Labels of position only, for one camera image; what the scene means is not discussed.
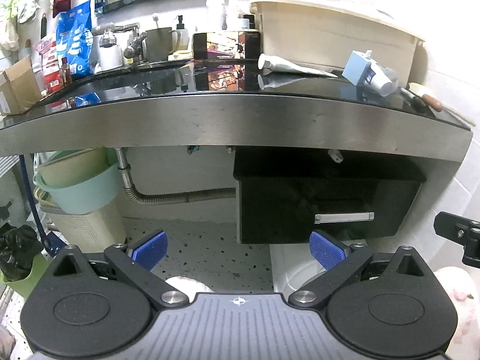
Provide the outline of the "cardboard box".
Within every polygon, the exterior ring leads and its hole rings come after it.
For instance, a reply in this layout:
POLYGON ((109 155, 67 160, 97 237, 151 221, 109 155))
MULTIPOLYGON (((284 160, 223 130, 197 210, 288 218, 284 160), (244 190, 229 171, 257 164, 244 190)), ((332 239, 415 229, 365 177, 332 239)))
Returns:
POLYGON ((21 115, 42 99, 29 56, 1 72, 2 116, 21 115))

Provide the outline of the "steel vanity counter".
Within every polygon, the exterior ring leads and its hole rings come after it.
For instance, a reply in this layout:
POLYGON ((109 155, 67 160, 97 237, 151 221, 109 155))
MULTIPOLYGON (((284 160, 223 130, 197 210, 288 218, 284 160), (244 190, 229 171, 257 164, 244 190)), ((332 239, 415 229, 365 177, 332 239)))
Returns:
POLYGON ((336 149, 459 162, 471 129, 403 91, 341 76, 264 74, 253 61, 181 61, 78 80, 1 121, 1 154, 161 146, 336 149))

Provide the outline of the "white plastic bottle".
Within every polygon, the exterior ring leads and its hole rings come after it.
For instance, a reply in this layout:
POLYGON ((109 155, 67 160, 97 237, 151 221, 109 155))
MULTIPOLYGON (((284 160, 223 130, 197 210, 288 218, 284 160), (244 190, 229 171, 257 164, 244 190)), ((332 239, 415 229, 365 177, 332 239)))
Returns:
POLYGON ((206 0, 206 8, 207 31, 221 31, 224 26, 224 0, 206 0))

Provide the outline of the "black vanity drawer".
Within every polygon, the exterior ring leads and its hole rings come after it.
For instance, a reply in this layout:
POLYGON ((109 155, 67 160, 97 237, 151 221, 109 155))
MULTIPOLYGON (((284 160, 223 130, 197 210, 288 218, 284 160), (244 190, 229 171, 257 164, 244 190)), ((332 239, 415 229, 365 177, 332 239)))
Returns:
POLYGON ((426 178, 404 156, 328 150, 237 148, 238 239, 306 243, 320 229, 341 241, 393 236, 426 178))

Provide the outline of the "chrome faucet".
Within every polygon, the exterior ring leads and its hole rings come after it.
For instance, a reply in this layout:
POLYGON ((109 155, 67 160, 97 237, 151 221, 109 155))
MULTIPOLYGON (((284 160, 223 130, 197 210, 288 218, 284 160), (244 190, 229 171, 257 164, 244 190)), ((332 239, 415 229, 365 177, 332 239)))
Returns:
POLYGON ((146 32, 141 31, 139 23, 100 24, 92 28, 92 35, 98 38, 100 48, 119 46, 127 62, 139 64, 145 61, 143 43, 146 32))

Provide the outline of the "light blue box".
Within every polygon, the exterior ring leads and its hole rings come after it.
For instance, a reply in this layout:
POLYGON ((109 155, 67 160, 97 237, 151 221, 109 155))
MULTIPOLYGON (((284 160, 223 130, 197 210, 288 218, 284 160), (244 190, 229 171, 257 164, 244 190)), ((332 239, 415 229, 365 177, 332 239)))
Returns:
POLYGON ((354 86, 360 85, 365 80, 365 72, 371 64, 371 50, 360 52, 353 50, 343 69, 342 76, 354 86))

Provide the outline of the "white plastic clip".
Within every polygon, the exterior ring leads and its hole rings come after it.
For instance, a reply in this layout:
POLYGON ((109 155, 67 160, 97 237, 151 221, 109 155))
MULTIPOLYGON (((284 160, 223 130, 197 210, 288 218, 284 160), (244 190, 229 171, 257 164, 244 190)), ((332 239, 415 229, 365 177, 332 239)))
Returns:
POLYGON ((328 150, 328 155, 336 164, 340 164, 343 161, 343 155, 339 150, 330 149, 328 150))

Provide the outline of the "black trash bag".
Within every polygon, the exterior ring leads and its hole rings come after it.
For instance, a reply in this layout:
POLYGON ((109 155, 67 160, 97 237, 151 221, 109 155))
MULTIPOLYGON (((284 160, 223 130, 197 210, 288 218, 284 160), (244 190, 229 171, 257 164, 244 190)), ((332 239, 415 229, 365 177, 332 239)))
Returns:
POLYGON ((21 281, 30 274, 33 259, 41 253, 43 245, 29 225, 16 228, 4 223, 0 233, 0 265, 4 280, 21 281))

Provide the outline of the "corrugated drain pipe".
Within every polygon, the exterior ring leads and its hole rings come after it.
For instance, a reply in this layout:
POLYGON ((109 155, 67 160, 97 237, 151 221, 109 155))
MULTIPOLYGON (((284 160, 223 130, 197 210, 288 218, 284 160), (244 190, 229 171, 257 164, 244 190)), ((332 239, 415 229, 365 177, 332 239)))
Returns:
POLYGON ((235 188, 202 189, 179 193, 141 193, 134 184, 134 179, 131 174, 131 166, 128 162, 125 149, 115 148, 115 154, 118 161, 118 170, 121 174, 124 184, 124 192, 130 200, 139 205, 165 206, 174 204, 198 203, 236 197, 235 188))

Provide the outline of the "white blue cream tube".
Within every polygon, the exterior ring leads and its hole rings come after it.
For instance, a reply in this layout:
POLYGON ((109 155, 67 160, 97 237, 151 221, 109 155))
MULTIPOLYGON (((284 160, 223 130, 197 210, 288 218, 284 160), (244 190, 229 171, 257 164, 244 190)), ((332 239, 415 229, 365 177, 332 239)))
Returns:
POLYGON ((395 70, 384 68, 372 62, 366 71, 364 83, 375 94, 386 97, 397 90, 398 77, 395 70))

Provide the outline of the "red packet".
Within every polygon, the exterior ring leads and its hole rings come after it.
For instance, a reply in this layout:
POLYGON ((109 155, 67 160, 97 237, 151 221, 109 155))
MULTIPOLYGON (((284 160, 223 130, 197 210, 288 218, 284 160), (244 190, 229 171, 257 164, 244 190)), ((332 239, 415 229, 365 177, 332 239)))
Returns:
POLYGON ((47 94, 53 94, 64 87, 55 38, 52 36, 41 38, 36 50, 41 55, 41 70, 47 94))

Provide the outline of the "colourful black box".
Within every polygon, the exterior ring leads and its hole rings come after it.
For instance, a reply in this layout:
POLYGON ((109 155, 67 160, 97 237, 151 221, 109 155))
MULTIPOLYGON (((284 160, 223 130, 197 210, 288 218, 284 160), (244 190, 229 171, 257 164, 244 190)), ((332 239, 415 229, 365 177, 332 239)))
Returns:
POLYGON ((192 46, 194 59, 258 59, 261 33, 253 30, 195 33, 192 46))

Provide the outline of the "grey green mug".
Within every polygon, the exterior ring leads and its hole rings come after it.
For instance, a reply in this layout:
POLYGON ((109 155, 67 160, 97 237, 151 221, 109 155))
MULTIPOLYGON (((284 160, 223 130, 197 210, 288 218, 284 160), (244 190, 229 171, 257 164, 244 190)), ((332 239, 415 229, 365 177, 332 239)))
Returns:
POLYGON ((180 41, 181 34, 170 27, 148 30, 145 38, 147 61, 167 61, 169 55, 178 51, 180 41))

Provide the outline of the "blue snack bag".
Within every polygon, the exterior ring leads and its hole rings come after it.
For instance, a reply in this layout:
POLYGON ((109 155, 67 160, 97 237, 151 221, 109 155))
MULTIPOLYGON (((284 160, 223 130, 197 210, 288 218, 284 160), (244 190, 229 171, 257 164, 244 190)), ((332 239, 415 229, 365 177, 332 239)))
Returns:
POLYGON ((93 45, 90 1, 61 12, 56 26, 58 60, 67 59, 73 80, 93 74, 90 53, 93 45))

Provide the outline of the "beige laundry basket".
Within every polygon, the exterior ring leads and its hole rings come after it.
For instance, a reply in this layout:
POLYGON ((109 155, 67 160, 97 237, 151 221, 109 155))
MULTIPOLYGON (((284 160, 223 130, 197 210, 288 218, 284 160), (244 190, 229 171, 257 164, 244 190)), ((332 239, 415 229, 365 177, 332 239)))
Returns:
POLYGON ((115 200, 88 214, 68 214, 60 209, 46 191, 36 187, 33 196, 37 199, 41 211, 47 215, 67 243, 77 245, 82 252, 100 253, 110 245, 124 244, 127 240, 115 200))

